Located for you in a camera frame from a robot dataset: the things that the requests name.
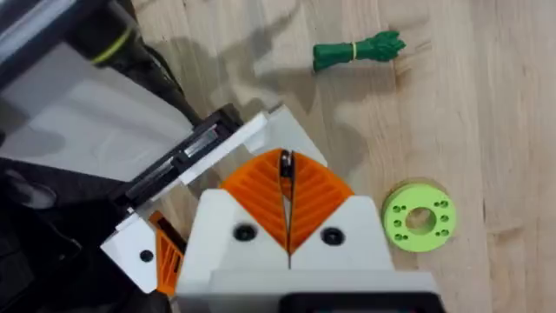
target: wooden floor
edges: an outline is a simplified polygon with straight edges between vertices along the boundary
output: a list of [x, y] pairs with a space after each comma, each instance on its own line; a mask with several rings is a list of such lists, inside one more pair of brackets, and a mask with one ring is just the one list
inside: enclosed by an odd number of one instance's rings
[[[145, 40], [168, 58], [203, 116], [230, 102], [245, 118], [285, 103], [329, 167], [377, 204], [409, 177], [441, 183], [458, 209], [454, 237], [430, 253], [392, 253], [398, 269], [434, 273], [449, 311], [556, 309], [555, 1], [135, 6]], [[387, 29], [407, 43], [393, 63], [311, 73], [313, 44]], [[216, 173], [227, 175], [232, 163]], [[187, 234], [190, 191], [163, 201]]]

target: green spool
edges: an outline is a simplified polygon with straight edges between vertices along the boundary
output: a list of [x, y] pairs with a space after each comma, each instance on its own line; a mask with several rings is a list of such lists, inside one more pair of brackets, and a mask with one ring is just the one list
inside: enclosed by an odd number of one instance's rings
[[[414, 210], [428, 211], [428, 217], [417, 226], [408, 216]], [[426, 252], [443, 245], [453, 234], [455, 207], [442, 190], [426, 183], [409, 183], [395, 190], [382, 206], [382, 223], [387, 237], [399, 248]]]

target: black screw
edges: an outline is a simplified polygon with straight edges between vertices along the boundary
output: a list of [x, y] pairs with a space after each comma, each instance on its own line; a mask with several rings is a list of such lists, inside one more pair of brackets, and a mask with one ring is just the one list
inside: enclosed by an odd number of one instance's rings
[[346, 237], [341, 230], [335, 227], [328, 227], [322, 230], [321, 239], [327, 245], [338, 246], [344, 243]]
[[139, 254], [139, 257], [141, 258], [141, 261], [143, 261], [145, 263], [149, 263], [150, 261], [153, 260], [155, 255], [150, 250], [143, 250]]
[[250, 224], [246, 224], [246, 223], [239, 224], [234, 229], [234, 238], [237, 241], [248, 242], [255, 239], [256, 236], [257, 236], [257, 230], [253, 225]]

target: orange plastic piece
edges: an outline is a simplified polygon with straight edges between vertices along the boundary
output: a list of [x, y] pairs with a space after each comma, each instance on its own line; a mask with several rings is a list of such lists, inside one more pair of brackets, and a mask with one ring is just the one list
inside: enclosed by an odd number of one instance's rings
[[285, 250], [288, 249], [286, 214], [280, 178], [281, 150], [249, 160], [222, 184], [239, 204]]
[[183, 252], [178, 248], [166, 232], [161, 228], [161, 221], [166, 221], [161, 212], [153, 213], [149, 221], [156, 229], [156, 289], [166, 295], [173, 296], [175, 286], [183, 264]]
[[294, 162], [290, 255], [354, 194], [339, 177], [315, 160], [295, 152]]
[[[354, 193], [329, 169], [296, 152], [293, 182], [281, 177], [281, 152], [251, 159], [222, 188], [291, 255]], [[292, 201], [289, 231], [282, 196]]]

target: green object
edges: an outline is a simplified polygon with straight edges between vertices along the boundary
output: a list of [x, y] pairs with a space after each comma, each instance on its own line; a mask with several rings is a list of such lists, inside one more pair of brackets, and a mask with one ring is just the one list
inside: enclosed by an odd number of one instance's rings
[[398, 39], [399, 35], [398, 31], [387, 30], [356, 43], [316, 44], [313, 47], [313, 70], [318, 72], [334, 64], [353, 60], [388, 62], [398, 56], [398, 51], [406, 47], [406, 44]]
[[[410, 225], [407, 217], [414, 210], [428, 210], [423, 223]], [[384, 202], [382, 224], [387, 237], [399, 248], [426, 252], [439, 248], [453, 234], [455, 208], [444, 191], [426, 183], [409, 183], [395, 190]]]

